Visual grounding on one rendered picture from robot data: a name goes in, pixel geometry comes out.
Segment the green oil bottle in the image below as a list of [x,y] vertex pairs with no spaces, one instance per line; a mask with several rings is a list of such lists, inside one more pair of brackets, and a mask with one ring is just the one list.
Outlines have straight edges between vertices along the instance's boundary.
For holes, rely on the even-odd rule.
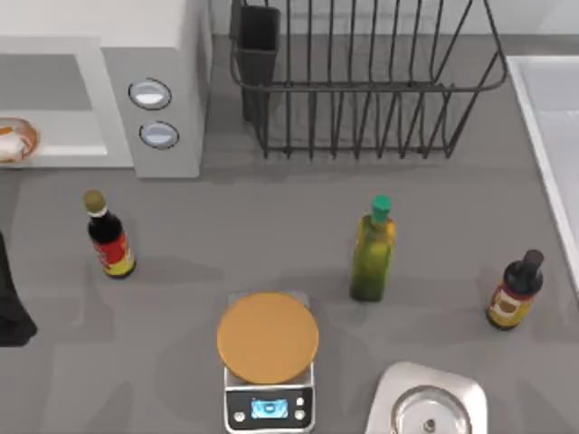
[[379,302],[384,297],[394,254],[396,226],[388,195],[374,197],[369,214],[358,222],[349,296],[361,302]]

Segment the round orange scale plate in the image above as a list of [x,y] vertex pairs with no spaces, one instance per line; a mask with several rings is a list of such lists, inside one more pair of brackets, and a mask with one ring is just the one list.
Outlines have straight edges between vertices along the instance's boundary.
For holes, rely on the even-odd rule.
[[252,293],[223,313],[216,347],[228,370],[252,384],[290,381],[314,361],[318,322],[298,298],[281,292]]

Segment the round microwave knob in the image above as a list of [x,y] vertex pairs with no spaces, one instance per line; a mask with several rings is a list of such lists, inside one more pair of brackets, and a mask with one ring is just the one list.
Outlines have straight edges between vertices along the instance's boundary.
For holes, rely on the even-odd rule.
[[141,126],[138,135],[142,143],[155,149],[171,148],[178,143],[180,138],[177,129],[163,121]]
[[172,101],[172,92],[160,80],[146,78],[128,86],[128,97],[140,109],[155,111],[166,108]]

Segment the black cutlery holder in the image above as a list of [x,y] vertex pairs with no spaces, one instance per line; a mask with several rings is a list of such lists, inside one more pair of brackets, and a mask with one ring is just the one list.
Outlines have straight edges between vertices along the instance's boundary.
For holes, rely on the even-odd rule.
[[232,0],[230,39],[242,89],[242,115],[255,127],[262,124],[279,52],[280,10]]

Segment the dark bottle with olive cap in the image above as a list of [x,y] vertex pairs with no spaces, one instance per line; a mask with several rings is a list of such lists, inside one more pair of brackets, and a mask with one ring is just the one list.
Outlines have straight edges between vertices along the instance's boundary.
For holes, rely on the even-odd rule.
[[135,269],[136,258],[120,218],[109,210],[99,190],[88,190],[83,202],[90,217],[88,234],[103,272],[110,278],[126,278]]

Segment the silver kitchen scale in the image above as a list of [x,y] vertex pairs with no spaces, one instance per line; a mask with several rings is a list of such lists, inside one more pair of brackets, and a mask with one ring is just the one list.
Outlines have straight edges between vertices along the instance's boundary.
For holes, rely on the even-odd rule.
[[[252,293],[230,295],[228,307],[240,297]],[[310,308],[305,293],[281,293],[298,298]],[[315,359],[302,374],[290,381],[258,385],[238,378],[223,363],[223,424],[227,433],[310,434],[316,421],[314,366]]]

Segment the pale microwave oven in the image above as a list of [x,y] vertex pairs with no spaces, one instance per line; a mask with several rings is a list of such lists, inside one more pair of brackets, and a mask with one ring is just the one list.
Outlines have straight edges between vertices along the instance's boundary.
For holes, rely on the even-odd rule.
[[[213,59],[208,0],[0,0],[0,118],[39,132],[35,151],[0,167],[131,168],[141,178],[199,175]],[[135,106],[146,78],[171,103]],[[141,126],[179,132],[155,149]]]

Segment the dark bottle with black cap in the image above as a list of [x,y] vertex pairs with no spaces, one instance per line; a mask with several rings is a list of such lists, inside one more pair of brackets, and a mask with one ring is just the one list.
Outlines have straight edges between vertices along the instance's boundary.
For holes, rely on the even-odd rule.
[[507,331],[521,323],[543,287],[544,260],[540,250],[532,249],[506,266],[486,309],[491,325]]

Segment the bread on plate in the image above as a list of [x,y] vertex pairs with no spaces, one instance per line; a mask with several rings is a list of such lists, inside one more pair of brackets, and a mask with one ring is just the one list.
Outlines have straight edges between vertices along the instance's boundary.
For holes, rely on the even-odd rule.
[[0,118],[0,164],[21,163],[38,147],[39,132],[26,119]]

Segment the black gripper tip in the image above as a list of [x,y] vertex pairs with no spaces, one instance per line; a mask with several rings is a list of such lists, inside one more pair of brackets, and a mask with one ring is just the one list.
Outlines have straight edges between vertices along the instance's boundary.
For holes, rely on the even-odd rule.
[[15,288],[5,237],[0,231],[0,348],[24,347],[37,332]]

